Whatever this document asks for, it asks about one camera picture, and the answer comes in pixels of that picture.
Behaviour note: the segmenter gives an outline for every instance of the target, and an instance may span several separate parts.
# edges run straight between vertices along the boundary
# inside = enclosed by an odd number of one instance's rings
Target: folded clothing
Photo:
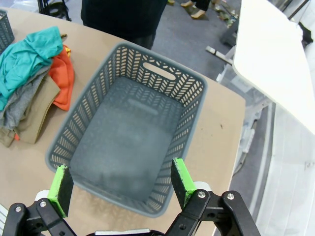
[[[27,83],[17,88],[10,96],[3,111],[0,112],[0,127],[13,130],[18,126],[26,108],[32,101],[41,81],[48,74],[50,66],[44,66]]]
[[[42,67],[51,65],[52,57],[62,50],[58,27],[31,33],[7,47],[0,55],[0,111],[16,88],[25,84]]]
[[[48,109],[60,92],[59,87],[50,76],[45,76],[24,117],[14,128],[21,141],[34,144],[38,138]]]
[[[61,89],[54,104],[64,111],[69,111],[74,83],[74,71],[68,56],[69,49],[63,46],[62,52],[55,56],[49,75]]]

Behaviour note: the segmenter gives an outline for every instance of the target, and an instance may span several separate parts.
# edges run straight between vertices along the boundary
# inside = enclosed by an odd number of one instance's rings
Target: orange cloth
[[[70,50],[64,45],[63,51],[53,58],[49,71],[49,75],[61,90],[53,104],[64,111],[69,111],[74,84],[73,66],[67,52]]]

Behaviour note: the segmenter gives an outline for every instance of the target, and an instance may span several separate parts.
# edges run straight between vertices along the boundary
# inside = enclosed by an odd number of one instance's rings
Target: laundry basket
[[[71,107],[47,165],[67,165],[79,187],[158,217],[172,195],[172,159],[186,156],[206,88],[174,61],[119,44]]]
[[[0,9],[0,55],[13,42],[14,35],[10,26],[8,15]]]

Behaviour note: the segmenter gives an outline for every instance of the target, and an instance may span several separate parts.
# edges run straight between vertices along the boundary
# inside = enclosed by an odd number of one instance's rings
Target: gray cloth
[[[32,101],[39,84],[48,74],[49,66],[41,68],[34,76],[30,77],[26,84],[17,88],[10,96],[4,110],[0,112],[0,127],[13,130],[18,126],[23,114]]]

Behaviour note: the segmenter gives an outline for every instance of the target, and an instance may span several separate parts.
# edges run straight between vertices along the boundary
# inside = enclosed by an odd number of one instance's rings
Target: basket handle hole
[[[167,72],[167,71],[165,71],[165,70],[163,70],[163,69],[161,69],[155,65],[152,65],[150,63],[147,63],[147,62],[143,63],[143,67],[146,68],[147,70],[150,70],[150,71],[152,71],[158,75],[161,75],[161,76],[163,76],[169,80],[176,80],[175,75],[173,75],[173,74],[171,74],[171,73],[169,73],[169,72]]]

